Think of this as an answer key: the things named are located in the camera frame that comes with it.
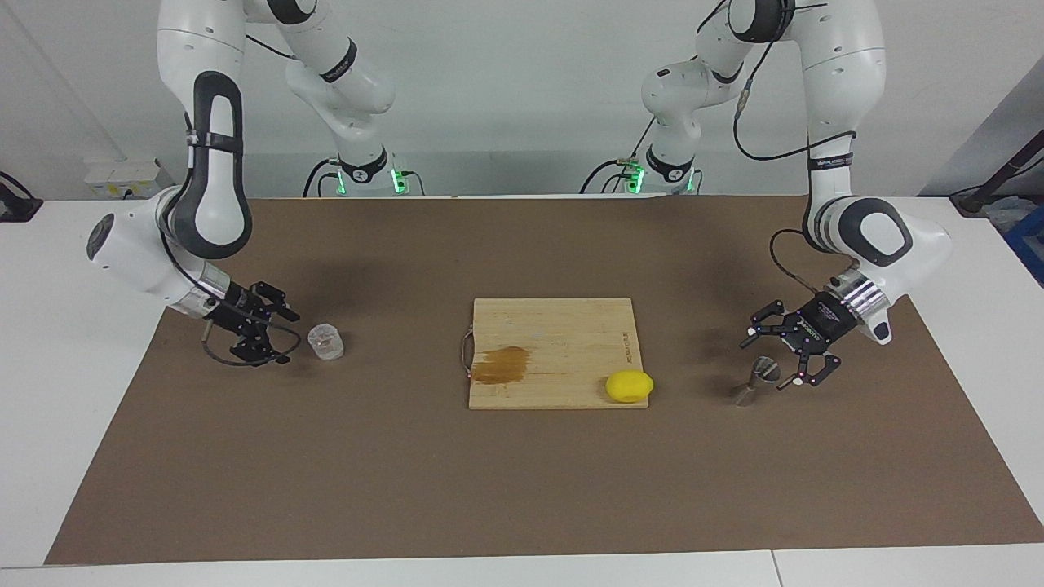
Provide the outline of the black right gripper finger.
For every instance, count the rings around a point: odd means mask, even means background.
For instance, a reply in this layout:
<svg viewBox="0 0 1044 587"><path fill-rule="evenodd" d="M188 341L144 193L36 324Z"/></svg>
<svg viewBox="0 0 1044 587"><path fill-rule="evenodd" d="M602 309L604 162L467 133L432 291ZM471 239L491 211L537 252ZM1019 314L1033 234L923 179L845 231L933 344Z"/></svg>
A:
<svg viewBox="0 0 1044 587"><path fill-rule="evenodd" d="M286 353L272 348L268 335L241 337L231 346L231 353L240 360L240 363L245 365L290 363L290 357Z"/></svg>
<svg viewBox="0 0 1044 587"><path fill-rule="evenodd" d="M287 322L299 322L301 316L286 301L286 294L269 283L254 283L253 295L259 301L259 316L270 320L271 316L283 316Z"/></svg>

